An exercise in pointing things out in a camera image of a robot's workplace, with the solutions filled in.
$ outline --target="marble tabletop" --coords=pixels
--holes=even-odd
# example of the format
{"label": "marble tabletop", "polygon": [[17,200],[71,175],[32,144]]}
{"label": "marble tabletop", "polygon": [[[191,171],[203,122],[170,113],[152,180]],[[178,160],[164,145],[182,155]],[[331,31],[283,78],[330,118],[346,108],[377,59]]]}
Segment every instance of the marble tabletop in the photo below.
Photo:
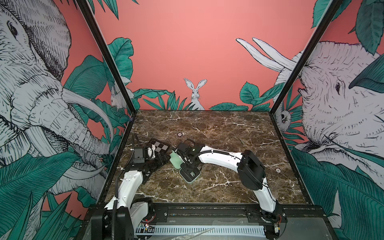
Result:
{"label": "marble tabletop", "polygon": [[[306,203],[268,113],[140,110],[132,133],[137,133],[141,142],[155,138],[173,147],[190,138],[230,152],[251,150],[264,164],[269,187],[280,203]],[[129,160],[131,145],[129,136],[115,175]],[[114,185],[113,181],[106,202],[114,195]],[[228,168],[204,164],[201,175],[188,184],[170,162],[139,187],[135,198],[143,197],[151,197],[154,202],[257,202],[253,192],[241,184],[238,174]]]}

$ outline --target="pink wall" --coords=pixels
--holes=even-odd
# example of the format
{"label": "pink wall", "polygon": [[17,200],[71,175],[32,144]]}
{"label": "pink wall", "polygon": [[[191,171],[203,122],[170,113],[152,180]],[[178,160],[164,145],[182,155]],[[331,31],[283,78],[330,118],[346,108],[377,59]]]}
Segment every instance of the pink wall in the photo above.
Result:
{"label": "pink wall", "polygon": [[[257,45],[252,37],[259,38],[292,58],[304,49],[314,30],[315,0],[146,0],[139,4],[117,0],[117,19],[107,6],[104,12],[94,1],[107,44],[119,37],[132,40],[133,75],[127,87],[175,90],[176,97],[183,99],[192,93],[184,78],[195,86],[207,79],[199,90],[205,109],[223,102],[244,105],[239,92],[246,81],[258,86],[260,94],[275,83],[278,72],[256,62],[236,38],[253,46]],[[142,99],[139,103],[140,109],[152,109]]]}

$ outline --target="tropical leaf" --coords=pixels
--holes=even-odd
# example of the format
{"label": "tropical leaf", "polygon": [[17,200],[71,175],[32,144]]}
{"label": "tropical leaf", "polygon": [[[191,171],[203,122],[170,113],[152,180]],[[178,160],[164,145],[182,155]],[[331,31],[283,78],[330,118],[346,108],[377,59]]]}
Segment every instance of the tropical leaf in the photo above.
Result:
{"label": "tropical leaf", "polygon": [[265,103],[266,101],[269,100],[268,99],[268,96],[264,96],[264,97],[259,97],[259,98],[254,98],[251,100],[251,104],[253,106],[256,106],[256,105],[259,105],[260,103]]}
{"label": "tropical leaf", "polygon": [[219,103],[210,109],[213,111],[228,111],[230,108],[236,107],[234,103]]}
{"label": "tropical leaf", "polygon": [[82,203],[83,207],[89,207],[91,204],[96,203],[96,199],[93,199],[83,187],[78,187],[75,191],[78,194],[77,199]]}
{"label": "tropical leaf", "polygon": [[270,103],[254,106],[251,111],[254,112],[268,112]]}
{"label": "tropical leaf", "polygon": [[290,145],[294,145],[294,146],[296,146],[298,144],[297,142],[289,140],[289,139],[284,139],[284,141],[286,144],[290,144]]}
{"label": "tropical leaf", "polygon": [[118,5],[116,0],[104,0],[108,8],[113,12],[117,19],[119,19]]}
{"label": "tropical leaf", "polygon": [[296,103],[297,101],[300,99],[301,97],[301,94],[298,94],[292,101],[291,103],[288,105],[287,109],[291,109]]}
{"label": "tropical leaf", "polygon": [[289,127],[294,128],[294,127],[302,127],[302,126],[303,124],[301,122],[295,122],[295,123],[291,123]]}
{"label": "tropical leaf", "polygon": [[235,106],[235,107],[228,109],[228,111],[248,111],[248,107],[247,106]]}
{"label": "tropical leaf", "polygon": [[356,150],[352,150],[352,149],[349,149],[349,148],[346,148],[346,147],[343,147],[342,145],[340,144],[337,144],[335,143],[332,139],[330,139],[329,137],[326,136],[326,138],[332,142],[333,144],[343,148],[345,151],[347,152],[350,152],[356,156],[359,156],[359,157],[362,157],[362,158],[365,158],[371,162],[374,162],[382,167],[384,167],[384,158],[381,157],[381,156],[377,156],[375,154],[372,154],[372,153],[366,153],[366,152],[359,152],[359,151],[356,151]]}
{"label": "tropical leaf", "polygon": [[384,55],[378,57],[368,65],[350,84],[349,89],[354,86],[367,88],[369,90],[384,93]]}
{"label": "tropical leaf", "polygon": [[292,87],[288,91],[287,100],[286,100],[286,103],[285,103],[285,106],[286,106],[287,110],[289,110],[288,106],[289,106],[289,104],[291,102],[291,96],[292,96]]}
{"label": "tropical leaf", "polygon": [[135,95],[135,98],[141,98],[143,95],[149,98],[157,98],[157,93],[159,93],[160,95],[164,95],[164,94],[171,95],[171,93],[167,90],[154,90],[154,89],[144,89],[144,88],[133,92],[133,94]]}
{"label": "tropical leaf", "polygon": [[290,132],[290,133],[298,133],[298,134],[301,134],[301,135],[304,136],[304,133],[302,133],[301,131],[296,130],[296,129],[294,129],[294,128],[289,128],[289,129],[287,130],[287,132]]}
{"label": "tropical leaf", "polygon": [[285,83],[279,83],[275,86],[273,86],[271,89],[267,90],[263,95],[260,97],[266,97],[268,100],[271,98],[274,98],[277,94],[281,92],[283,89]]}
{"label": "tropical leaf", "polygon": [[14,225],[12,231],[8,235],[7,240],[23,240],[32,207],[33,206],[32,206],[32,193],[31,193],[28,201],[25,204],[23,212],[21,213],[19,219]]}
{"label": "tropical leaf", "polygon": [[366,174],[363,170],[361,170],[359,166],[356,167],[355,172],[360,173],[361,175],[367,177],[369,180],[373,181],[373,179],[368,174]]}
{"label": "tropical leaf", "polygon": [[240,99],[243,103],[251,104],[251,101],[259,97],[259,88],[246,82],[240,91]]}
{"label": "tropical leaf", "polygon": [[132,60],[129,58],[133,56],[131,40],[128,38],[116,38],[108,45],[108,48],[120,75],[130,79],[133,72]]}
{"label": "tropical leaf", "polygon": [[69,195],[55,210],[52,211],[49,217],[41,225],[33,240],[52,239],[47,237],[53,235],[55,233],[55,229],[59,227],[70,197],[71,195]]}
{"label": "tropical leaf", "polygon": [[[129,116],[125,115],[125,113],[123,114],[119,112],[117,107],[112,107],[108,103],[102,102],[100,99],[96,99],[96,100],[92,99],[92,102],[95,103],[99,108],[101,108],[105,112],[105,114],[108,116],[109,120],[111,121],[113,128],[118,126],[124,127],[124,123],[129,121]],[[88,115],[90,119],[92,119],[95,122],[101,122],[103,126],[106,125],[106,122],[101,116],[99,116],[99,114],[95,113],[94,111],[88,108],[85,108],[82,106],[81,108],[84,111],[84,113]]]}
{"label": "tropical leaf", "polygon": [[0,235],[11,229],[20,217],[30,193],[33,205],[50,189],[81,157],[71,152],[63,152],[50,157],[32,157],[27,154],[5,167],[0,168],[0,212],[2,223]]}
{"label": "tropical leaf", "polygon": [[195,105],[193,104],[193,105],[191,105],[192,103],[188,103],[184,108],[183,108],[183,110],[189,110],[189,108],[191,108],[191,107],[194,107]]}
{"label": "tropical leaf", "polygon": [[313,24],[312,27],[316,27],[321,17],[323,16],[324,11],[327,9],[329,0],[317,0],[313,8]]}
{"label": "tropical leaf", "polygon": [[144,102],[148,103],[149,105],[151,105],[152,107],[156,108],[157,110],[165,110],[165,109],[161,108],[159,105],[157,105],[157,104],[155,104],[155,103],[153,103],[153,102],[151,102],[151,101],[149,101],[147,99],[143,99],[143,100],[144,100]]}
{"label": "tropical leaf", "polygon": [[300,139],[300,140],[304,140],[302,137],[300,137],[299,135],[296,135],[296,134],[286,134],[286,133],[282,133],[282,135],[287,138],[287,139]]}
{"label": "tropical leaf", "polygon": [[104,90],[106,84],[103,63],[88,55],[80,66],[75,67],[64,88],[87,99],[93,99]]}
{"label": "tropical leaf", "polygon": [[178,110],[182,110],[183,109],[184,103],[185,103],[186,100],[187,100],[187,98],[184,98],[184,100],[180,103]]}
{"label": "tropical leaf", "polygon": [[384,29],[384,3],[366,4],[363,0],[356,19],[356,36],[371,54],[375,54]]}
{"label": "tropical leaf", "polygon": [[95,5],[93,5],[93,0],[88,0],[89,5],[91,6],[93,14],[95,14]]}
{"label": "tropical leaf", "polygon": [[380,239],[384,232],[384,190],[365,176],[338,164],[318,162],[312,155],[296,148],[291,151],[314,204],[326,215],[339,194],[343,234],[350,239]]}
{"label": "tropical leaf", "polygon": [[170,109],[174,105],[175,99],[176,99],[176,94],[175,94],[175,91],[173,91],[172,94],[168,98],[167,108],[165,108],[166,110]]}
{"label": "tropical leaf", "polygon": [[161,95],[160,95],[159,93],[157,93],[157,96],[158,96],[158,99],[159,99],[160,107],[161,107],[162,109],[165,109],[166,106],[165,106],[165,104],[164,104],[163,98],[161,97]]}

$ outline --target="elephant tusk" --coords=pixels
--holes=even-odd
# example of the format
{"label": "elephant tusk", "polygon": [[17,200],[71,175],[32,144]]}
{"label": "elephant tusk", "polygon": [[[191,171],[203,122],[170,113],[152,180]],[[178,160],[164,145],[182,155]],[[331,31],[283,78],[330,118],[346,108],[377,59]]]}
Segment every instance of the elephant tusk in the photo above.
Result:
{"label": "elephant tusk", "polygon": [[73,180],[84,180],[98,175],[103,169],[104,166],[93,171],[85,171],[71,166],[63,176]]}
{"label": "elephant tusk", "polygon": [[113,140],[113,127],[110,119],[108,118],[107,114],[96,104],[94,104],[92,101],[86,99],[85,97],[80,96],[77,93],[74,93],[66,88],[63,88],[63,95],[62,95],[63,100],[66,103],[71,103],[71,104],[78,104],[80,106],[86,107],[95,113],[99,114],[100,117],[104,119],[104,121],[107,123],[109,131],[111,133],[111,142]]}

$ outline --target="wall mural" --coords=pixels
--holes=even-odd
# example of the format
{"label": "wall mural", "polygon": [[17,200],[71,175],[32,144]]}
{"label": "wall mural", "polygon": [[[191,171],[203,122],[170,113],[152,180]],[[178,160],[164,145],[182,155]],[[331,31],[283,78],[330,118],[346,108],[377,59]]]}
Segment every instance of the wall mural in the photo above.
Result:
{"label": "wall mural", "polygon": [[[53,1],[1,1],[0,23],[0,239],[72,239],[81,216],[66,212],[70,195],[60,203],[57,196],[76,192],[82,207],[96,203],[129,112],[94,56],[61,84],[71,34]],[[132,55],[129,39],[109,47],[122,50],[117,57]],[[125,66],[128,79],[132,66]],[[98,98],[107,85],[112,105]],[[90,120],[102,124],[101,139]]]}
{"label": "wall mural", "polygon": [[275,114],[310,196],[340,240],[383,238],[384,58],[376,52],[383,19],[382,1],[363,0],[349,32],[360,43],[319,42]]}

